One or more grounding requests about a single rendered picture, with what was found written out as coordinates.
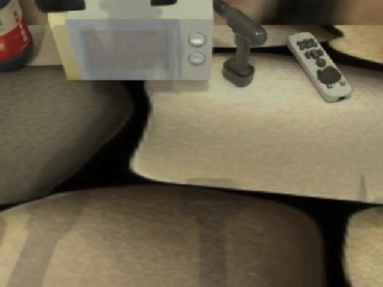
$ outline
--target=white microwave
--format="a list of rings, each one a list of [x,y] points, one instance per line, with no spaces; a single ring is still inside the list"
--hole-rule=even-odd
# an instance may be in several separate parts
[[[66,28],[82,80],[208,80],[212,0],[89,0]]]

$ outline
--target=remote control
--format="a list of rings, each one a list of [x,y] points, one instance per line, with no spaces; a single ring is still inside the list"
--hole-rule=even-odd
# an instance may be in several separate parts
[[[349,82],[312,34],[294,34],[288,37],[287,46],[326,102],[351,96]]]

